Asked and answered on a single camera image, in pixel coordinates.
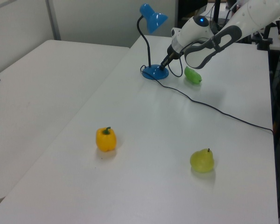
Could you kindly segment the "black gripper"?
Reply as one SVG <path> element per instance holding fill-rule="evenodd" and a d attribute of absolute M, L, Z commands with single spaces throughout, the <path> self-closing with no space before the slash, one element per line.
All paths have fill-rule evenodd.
<path fill-rule="evenodd" d="M 160 70 L 165 70 L 165 68 L 171 63 L 173 60 L 178 60 L 180 58 L 180 53 L 176 52 L 172 45 L 167 48 L 168 59 L 164 59 L 160 64 Z"/>

